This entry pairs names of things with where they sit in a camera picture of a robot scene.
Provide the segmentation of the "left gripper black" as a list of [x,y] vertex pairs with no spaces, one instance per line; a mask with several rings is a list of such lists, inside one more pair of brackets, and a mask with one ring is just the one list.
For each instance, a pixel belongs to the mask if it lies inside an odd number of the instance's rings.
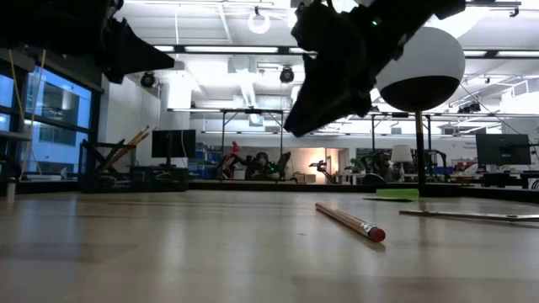
[[139,38],[126,19],[114,19],[124,0],[41,0],[41,47],[60,55],[91,56],[104,75],[174,67],[174,59]]

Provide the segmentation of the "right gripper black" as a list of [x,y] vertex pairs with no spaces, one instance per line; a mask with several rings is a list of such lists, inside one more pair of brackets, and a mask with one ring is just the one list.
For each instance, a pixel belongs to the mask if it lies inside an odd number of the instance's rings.
[[307,7],[305,79],[284,129],[302,137],[349,114],[371,110],[375,77],[407,44],[405,6]]

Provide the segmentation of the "orange pencil with red eraser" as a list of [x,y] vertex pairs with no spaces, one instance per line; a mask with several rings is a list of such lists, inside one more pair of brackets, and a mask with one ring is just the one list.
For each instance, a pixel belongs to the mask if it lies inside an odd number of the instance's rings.
[[108,170],[110,167],[113,167],[114,164],[119,161],[133,146],[137,146],[142,140],[144,140],[148,136],[149,128],[150,126],[147,125],[145,128],[140,130],[125,146],[122,146],[118,151],[115,151],[112,154],[112,157],[100,168],[100,171]]
[[373,242],[383,242],[386,239],[386,232],[370,222],[363,221],[322,203],[316,203],[315,208]]

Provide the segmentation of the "green sticky note pad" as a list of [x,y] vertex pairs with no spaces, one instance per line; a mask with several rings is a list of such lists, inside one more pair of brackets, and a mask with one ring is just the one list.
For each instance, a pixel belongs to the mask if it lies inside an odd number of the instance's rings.
[[419,199],[417,189],[378,189],[374,196],[365,197],[368,200],[414,202]]

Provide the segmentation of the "black mesh desk organizer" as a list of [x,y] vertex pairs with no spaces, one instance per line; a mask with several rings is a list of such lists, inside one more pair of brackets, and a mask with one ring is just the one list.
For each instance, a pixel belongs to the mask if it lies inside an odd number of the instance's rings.
[[85,193],[183,192],[189,189],[188,170],[181,167],[143,166],[136,147],[82,141],[79,150],[79,188]]

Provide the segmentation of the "white shade table lamp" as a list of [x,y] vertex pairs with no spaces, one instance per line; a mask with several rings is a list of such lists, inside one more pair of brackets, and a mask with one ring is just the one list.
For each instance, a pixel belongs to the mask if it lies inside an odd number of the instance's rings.
[[391,161],[398,165],[398,168],[399,168],[398,181],[402,183],[405,179],[404,164],[411,163],[413,161],[411,147],[409,145],[394,146],[392,148]]

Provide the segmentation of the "ceiling light strip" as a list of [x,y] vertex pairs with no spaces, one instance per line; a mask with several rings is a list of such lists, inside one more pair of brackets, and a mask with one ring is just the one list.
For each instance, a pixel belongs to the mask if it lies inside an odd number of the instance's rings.
[[207,45],[189,45],[184,47],[187,53],[201,54],[276,54],[278,47],[274,46],[207,46]]
[[497,57],[539,58],[539,50],[501,50]]

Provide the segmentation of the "black monitor on stand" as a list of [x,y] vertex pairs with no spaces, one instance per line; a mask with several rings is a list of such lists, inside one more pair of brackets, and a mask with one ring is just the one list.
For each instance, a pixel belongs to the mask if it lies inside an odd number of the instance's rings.
[[164,158],[170,166],[173,158],[195,158],[195,130],[154,130],[152,132],[152,158]]

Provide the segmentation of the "red desk lamp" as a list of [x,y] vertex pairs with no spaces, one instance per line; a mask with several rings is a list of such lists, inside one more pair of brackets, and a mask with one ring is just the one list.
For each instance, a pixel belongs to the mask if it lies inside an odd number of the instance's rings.
[[241,150],[242,150],[242,147],[240,147],[240,145],[238,145],[236,141],[232,141],[232,148],[228,152],[227,160],[226,160],[227,176],[229,178],[233,178],[234,176],[234,169],[235,169],[235,163],[237,160],[237,155]]

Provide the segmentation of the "white globe lamp black base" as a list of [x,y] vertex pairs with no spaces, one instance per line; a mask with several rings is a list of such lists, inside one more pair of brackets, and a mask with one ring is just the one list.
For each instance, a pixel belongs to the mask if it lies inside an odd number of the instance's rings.
[[459,87],[466,66],[459,41],[442,29],[423,27],[403,55],[382,69],[377,85],[391,107],[415,115],[418,184],[426,184],[423,112],[443,104]]

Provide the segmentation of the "wide black monitor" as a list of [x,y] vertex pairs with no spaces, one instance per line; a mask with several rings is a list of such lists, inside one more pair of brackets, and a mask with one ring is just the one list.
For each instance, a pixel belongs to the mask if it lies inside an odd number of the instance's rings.
[[528,135],[476,134],[480,165],[531,165]]

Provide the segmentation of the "black aluminium table frame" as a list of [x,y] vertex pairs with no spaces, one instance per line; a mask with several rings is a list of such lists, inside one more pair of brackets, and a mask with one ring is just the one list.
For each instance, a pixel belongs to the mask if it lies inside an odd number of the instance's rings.
[[[499,199],[514,202],[526,202],[539,205],[539,190],[478,188],[462,186],[454,183],[427,183],[420,186],[416,183],[389,183],[386,189],[417,189],[421,197],[457,198],[469,197],[479,199]],[[296,184],[296,183],[262,183],[262,182],[205,182],[197,181],[180,188],[164,188],[164,192],[182,192],[187,190],[224,190],[224,191],[256,191],[256,192],[298,192],[298,193],[373,193],[373,185],[343,184]],[[85,192],[76,181],[25,181],[17,183],[17,194],[48,194],[62,192]]]

